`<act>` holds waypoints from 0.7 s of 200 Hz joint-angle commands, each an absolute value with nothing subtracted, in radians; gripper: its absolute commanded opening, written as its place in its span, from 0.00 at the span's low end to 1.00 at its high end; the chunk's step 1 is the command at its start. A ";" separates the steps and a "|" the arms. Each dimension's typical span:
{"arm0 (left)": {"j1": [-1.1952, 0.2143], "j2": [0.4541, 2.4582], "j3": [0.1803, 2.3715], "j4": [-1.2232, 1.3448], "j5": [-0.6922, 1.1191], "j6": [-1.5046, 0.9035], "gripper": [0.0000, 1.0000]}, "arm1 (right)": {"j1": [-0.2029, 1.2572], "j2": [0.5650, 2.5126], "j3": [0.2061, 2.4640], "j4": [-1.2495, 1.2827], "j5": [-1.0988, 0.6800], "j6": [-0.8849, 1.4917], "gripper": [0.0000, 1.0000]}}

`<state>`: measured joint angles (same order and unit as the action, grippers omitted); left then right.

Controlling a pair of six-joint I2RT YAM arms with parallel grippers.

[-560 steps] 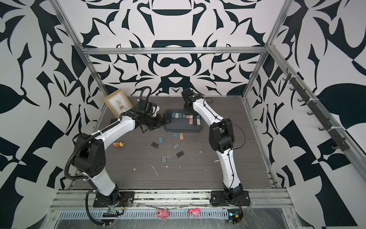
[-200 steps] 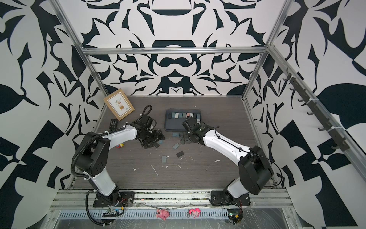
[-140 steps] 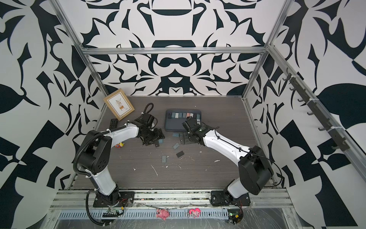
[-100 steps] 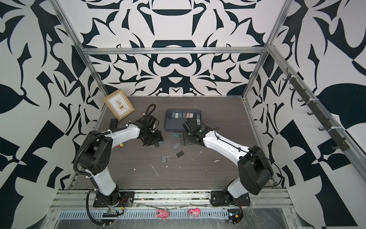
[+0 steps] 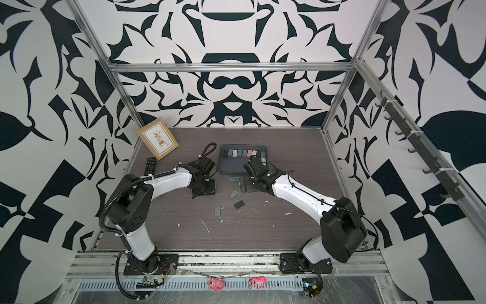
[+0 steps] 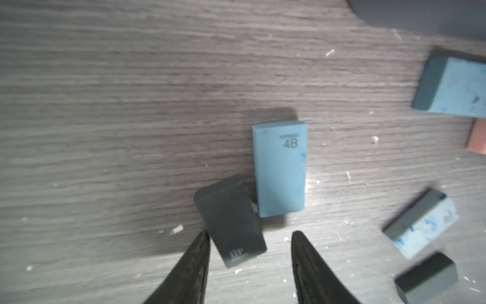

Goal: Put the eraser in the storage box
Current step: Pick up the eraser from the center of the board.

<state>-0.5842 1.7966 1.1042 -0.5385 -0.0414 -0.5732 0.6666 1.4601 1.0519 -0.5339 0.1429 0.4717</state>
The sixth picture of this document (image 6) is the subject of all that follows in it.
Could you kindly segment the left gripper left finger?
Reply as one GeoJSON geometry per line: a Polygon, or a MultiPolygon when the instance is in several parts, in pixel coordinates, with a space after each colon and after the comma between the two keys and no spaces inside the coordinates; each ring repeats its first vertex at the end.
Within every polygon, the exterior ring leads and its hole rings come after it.
{"type": "Polygon", "coordinates": [[[165,280],[145,303],[205,302],[211,253],[207,231],[199,233],[165,280]]]}

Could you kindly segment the black eraser pair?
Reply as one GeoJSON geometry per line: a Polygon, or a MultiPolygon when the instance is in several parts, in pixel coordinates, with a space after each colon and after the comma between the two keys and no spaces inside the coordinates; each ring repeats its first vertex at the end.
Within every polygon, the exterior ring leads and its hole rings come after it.
{"type": "Polygon", "coordinates": [[[234,175],[196,191],[194,204],[230,269],[267,251],[248,188],[234,175]]]}

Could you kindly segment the dark grey storage tray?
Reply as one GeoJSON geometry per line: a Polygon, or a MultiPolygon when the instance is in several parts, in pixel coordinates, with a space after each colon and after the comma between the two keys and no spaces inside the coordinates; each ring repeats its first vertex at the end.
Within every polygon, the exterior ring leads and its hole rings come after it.
{"type": "Polygon", "coordinates": [[[485,41],[485,1],[348,1],[365,23],[420,34],[485,41]]]}

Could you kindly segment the blue eraser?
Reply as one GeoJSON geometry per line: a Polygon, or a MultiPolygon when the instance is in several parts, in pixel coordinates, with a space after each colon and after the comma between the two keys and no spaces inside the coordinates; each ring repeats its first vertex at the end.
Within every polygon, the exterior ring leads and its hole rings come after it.
{"type": "Polygon", "coordinates": [[[258,213],[262,218],[305,209],[308,125],[298,120],[253,125],[258,213]]]}

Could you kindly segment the grey-blue eraser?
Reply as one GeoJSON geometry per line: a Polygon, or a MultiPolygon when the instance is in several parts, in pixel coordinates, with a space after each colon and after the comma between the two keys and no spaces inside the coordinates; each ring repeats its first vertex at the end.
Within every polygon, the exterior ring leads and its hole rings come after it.
{"type": "Polygon", "coordinates": [[[429,189],[383,230],[406,260],[411,260],[459,220],[447,194],[429,189]]]}

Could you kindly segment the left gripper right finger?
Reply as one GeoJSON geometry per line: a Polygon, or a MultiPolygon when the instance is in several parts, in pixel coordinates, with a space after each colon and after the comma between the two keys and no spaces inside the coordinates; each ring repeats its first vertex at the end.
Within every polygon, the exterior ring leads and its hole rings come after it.
{"type": "Polygon", "coordinates": [[[301,231],[292,233],[291,256],[299,303],[359,304],[301,231]]]}

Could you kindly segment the pink eraser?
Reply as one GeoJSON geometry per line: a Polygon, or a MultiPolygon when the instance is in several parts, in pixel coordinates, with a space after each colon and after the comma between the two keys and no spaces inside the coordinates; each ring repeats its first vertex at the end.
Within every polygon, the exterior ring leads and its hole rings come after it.
{"type": "Polygon", "coordinates": [[[468,151],[485,154],[486,152],[486,120],[476,119],[466,145],[468,151]]]}

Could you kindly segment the teal eraser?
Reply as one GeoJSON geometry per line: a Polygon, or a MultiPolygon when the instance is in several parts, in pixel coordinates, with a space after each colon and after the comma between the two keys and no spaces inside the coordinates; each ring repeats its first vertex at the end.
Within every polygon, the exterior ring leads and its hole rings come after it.
{"type": "Polygon", "coordinates": [[[485,63],[452,56],[430,58],[412,108],[429,113],[485,118],[485,63]]]}

